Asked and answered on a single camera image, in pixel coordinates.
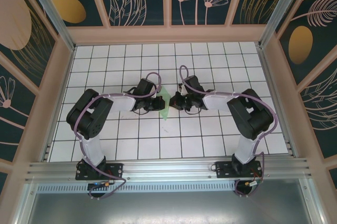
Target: gold circle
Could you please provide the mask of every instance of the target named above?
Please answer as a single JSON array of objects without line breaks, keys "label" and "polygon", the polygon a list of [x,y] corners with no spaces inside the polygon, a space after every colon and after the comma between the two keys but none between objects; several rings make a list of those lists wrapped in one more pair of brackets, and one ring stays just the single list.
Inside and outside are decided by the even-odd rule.
[{"label": "gold circle", "polygon": [[297,27],[290,36],[289,57],[294,64],[303,63],[309,56],[313,37],[310,29],[305,26]]},{"label": "gold circle", "polygon": [[0,0],[0,44],[19,50],[32,32],[32,19],[25,0]]},{"label": "gold circle", "polygon": [[61,18],[69,23],[84,21],[86,12],[79,0],[52,0]]}]

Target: aluminum frame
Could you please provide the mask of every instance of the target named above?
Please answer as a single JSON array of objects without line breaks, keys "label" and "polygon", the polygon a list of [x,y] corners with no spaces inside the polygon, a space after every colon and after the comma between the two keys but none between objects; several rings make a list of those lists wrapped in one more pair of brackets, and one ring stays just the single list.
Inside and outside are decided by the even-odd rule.
[{"label": "aluminum frame", "polygon": [[293,0],[279,0],[279,2],[276,5],[276,8],[274,9],[266,28],[264,29],[264,32],[260,38],[260,45],[261,48],[267,45],[270,38],[274,34],[278,24],[282,20],[283,15],[286,13],[287,9],[291,5]]},{"label": "aluminum frame", "polygon": [[[235,180],[233,178],[216,178],[215,172],[211,170],[211,166],[216,161],[231,161],[231,157],[118,162],[124,164],[123,177],[132,182]],[[31,163],[25,176],[26,183],[79,182],[75,180],[76,164],[77,162]],[[307,178],[310,176],[305,158],[294,158],[289,155],[265,157],[265,179]]]},{"label": "aluminum frame", "polygon": [[271,74],[271,72],[269,70],[270,69],[269,63],[266,60],[264,50],[259,46],[259,44],[255,44],[255,45],[256,45],[256,49],[257,49],[257,54],[259,55],[259,58],[260,58],[260,61],[261,61],[262,69],[265,73],[265,78],[266,78],[266,81],[267,81],[267,84],[268,84],[269,91],[271,92],[271,96],[272,96],[272,99],[274,101],[276,113],[277,113],[277,116],[279,118],[279,123],[280,123],[281,129],[282,129],[283,136],[286,140],[289,141],[289,144],[291,146],[291,150],[292,150],[293,155],[295,157],[298,157],[299,156],[298,151],[296,149],[296,145],[295,145],[293,136],[292,136],[291,131],[290,131],[290,126],[289,126],[288,122],[286,121],[286,119],[284,117],[285,112],[284,112],[284,108],[282,106],[280,94],[279,94],[279,91],[277,90],[277,88],[275,88],[276,82],[275,82],[275,79],[274,79],[273,75]]},{"label": "aluminum frame", "polygon": [[316,191],[314,181],[310,179],[299,179],[304,201],[312,223],[328,224],[321,200]]},{"label": "aluminum frame", "polygon": [[57,95],[58,101],[56,102],[56,104],[54,106],[53,113],[52,113],[53,114],[52,120],[49,124],[48,133],[46,134],[46,138],[44,139],[44,148],[42,148],[42,151],[39,155],[40,161],[44,161],[44,157],[45,157],[45,154],[46,154],[46,150],[48,148],[48,144],[51,144],[51,142],[53,140],[53,137],[54,137],[54,132],[55,132],[55,128],[56,128],[56,125],[57,125],[58,115],[61,111],[62,101],[63,101],[63,97],[64,97],[65,90],[66,90],[66,87],[67,87],[67,80],[69,78],[70,71],[72,69],[73,61],[74,61],[74,58],[75,58],[75,53],[76,53],[76,50],[73,50],[73,51],[70,52],[70,57],[69,57],[69,60],[68,60],[68,63],[67,63],[67,70],[65,71],[64,76],[63,76],[63,80],[62,80],[63,84],[62,84],[60,92]]},{"label": "aluminum frame", "polygon": [[67,27],[65,26],[63,20],[61,19],[58,11],[56,10],[52,0],[38,0],[43,8],[46,10],[47,15],[49,16],[50,20],[54,24],[55,28],[57,29],[58,33],[64,40],[66,46],[70,50],[74,50],[75,43],[73,42],[70,33],[68,32]]}]

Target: aluminum rail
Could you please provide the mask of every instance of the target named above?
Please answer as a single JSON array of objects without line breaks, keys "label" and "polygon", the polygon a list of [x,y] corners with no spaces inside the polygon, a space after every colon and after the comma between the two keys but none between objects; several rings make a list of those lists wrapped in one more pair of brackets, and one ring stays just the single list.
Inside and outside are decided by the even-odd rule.
[{"label": "aluminum rail", "polygon": [[[230,161],[225,158],[186,158],[160,160],[117,161],[124,164],[123,178],[132,182],[160,181],[204,181],[235,180],[216,178],[211,166],[216,161]],[[76,162],[35,162],[31,163],[26,174],[27,183],[80,182],[75,180]],[[310,177],[305,158],[289,155],[265,157],[265,179],[288,179]]]}]

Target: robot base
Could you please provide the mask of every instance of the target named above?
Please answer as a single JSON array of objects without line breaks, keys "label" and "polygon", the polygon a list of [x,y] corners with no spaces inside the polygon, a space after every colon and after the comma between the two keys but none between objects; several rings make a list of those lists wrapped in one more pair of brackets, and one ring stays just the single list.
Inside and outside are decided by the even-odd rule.
[{"label": "robot base", "polygon": [[[123,164],[107,164],[104,157],[103,161],[96,166],[99,170],[111,174],[115,177],[122,177]],[[98,173],[83,159],[76,165],[76,180],[110,180],[105,175]]]},{"label": "robot base", "polygon": [[252,160],[248,164],[244,165],[244,169],[241,172],[237,172],[234,168],[233,161],[216,162],[215,172],[217,178],[254,178],[254,172],[258,176],[262,176],[261,164],[259,161]]}]

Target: green object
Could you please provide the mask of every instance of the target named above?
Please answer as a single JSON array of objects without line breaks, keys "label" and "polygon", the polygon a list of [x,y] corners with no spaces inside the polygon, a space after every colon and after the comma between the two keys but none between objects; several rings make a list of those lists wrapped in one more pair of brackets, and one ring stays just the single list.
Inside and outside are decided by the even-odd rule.
[{"label": "green object", "polygon": [[160,115],[164,118],[164,120],[167,119],[167,116],[169,115],[169,107],[170,107],[170,99],[171,95],[166,91],[165,87],[162,86],[162,89],[157,94],[157,96],[162,96],[163,100],[165,101],[165,108],[163,110],[160,110]]}]

